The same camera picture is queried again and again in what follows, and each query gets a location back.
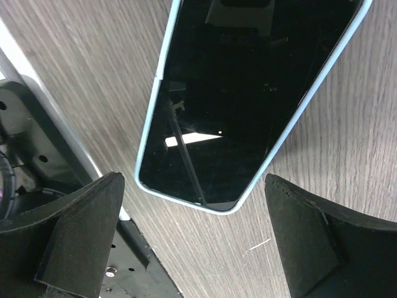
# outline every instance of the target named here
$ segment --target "gray wooden surface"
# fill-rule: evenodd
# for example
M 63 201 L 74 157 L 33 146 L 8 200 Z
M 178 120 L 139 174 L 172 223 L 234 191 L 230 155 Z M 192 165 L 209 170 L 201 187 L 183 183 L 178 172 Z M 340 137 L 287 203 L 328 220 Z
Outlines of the gray wooden surface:
M 289 297 L 263 179 L 227 217 L 149 196 L 134 183 L 170 0 L 0 3 L 1 17 L 101 170 L 125 175 L 124 206 L 185 297 Z M 396 220 L 396 53 L 397 2 L 375 0 L 267 172 Z

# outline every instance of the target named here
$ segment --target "tabletop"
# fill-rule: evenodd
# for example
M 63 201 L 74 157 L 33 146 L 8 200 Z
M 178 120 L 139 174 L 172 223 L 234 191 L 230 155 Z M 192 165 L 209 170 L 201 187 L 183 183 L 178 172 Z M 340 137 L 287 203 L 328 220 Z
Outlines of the tabletop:
M 186 298 L 289 297 L 264 195 L 216 216 L 133 179 L 171 0 L 0 0 L 0 16 Z M 397 2 L 376 0 L 267 173 L 397 220 Z

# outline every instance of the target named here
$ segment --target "wooden table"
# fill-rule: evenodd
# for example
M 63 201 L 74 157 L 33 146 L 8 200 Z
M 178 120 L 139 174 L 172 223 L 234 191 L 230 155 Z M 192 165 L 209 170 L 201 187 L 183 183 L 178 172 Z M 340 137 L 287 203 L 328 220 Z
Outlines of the wooden table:
M 227 217 L 133 179 L 171 0 L 1 0 L 0 15 L 186 298 L 289 297 L 264 179 Z M 397 219 L 397 2 L 375 0 L 267 172 Z

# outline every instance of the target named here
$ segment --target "glossy screen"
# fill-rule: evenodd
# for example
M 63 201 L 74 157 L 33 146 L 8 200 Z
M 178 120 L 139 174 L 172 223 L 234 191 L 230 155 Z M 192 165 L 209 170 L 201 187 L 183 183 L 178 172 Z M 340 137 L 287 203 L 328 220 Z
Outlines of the glossy screen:
M 235 206 L 360 4 L 185 0 L 142 184 L 213 210 Z

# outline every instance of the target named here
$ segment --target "white scratch mark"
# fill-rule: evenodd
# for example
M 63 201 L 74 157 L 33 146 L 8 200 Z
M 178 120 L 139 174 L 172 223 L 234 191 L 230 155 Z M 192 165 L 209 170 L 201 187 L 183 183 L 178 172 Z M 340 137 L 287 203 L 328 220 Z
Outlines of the white scratch mark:
M 258 247 L 260 247 L 261 245 L 263 245 L 263 244 L 265 244 L 265 243 L 267 243 L 267 242 L 269 242 L 269 241 L 271 241 L 271 238 L 269 238 L 269 239 L 263 241 L 262 243 L 260 243 L 260 244 L 258 244 L 258 245 L 255 245 L 255 246 L 251 247 L 250 249 L 248 249 L 248 251 L 254 250 L 255 248 L 258 248 Z

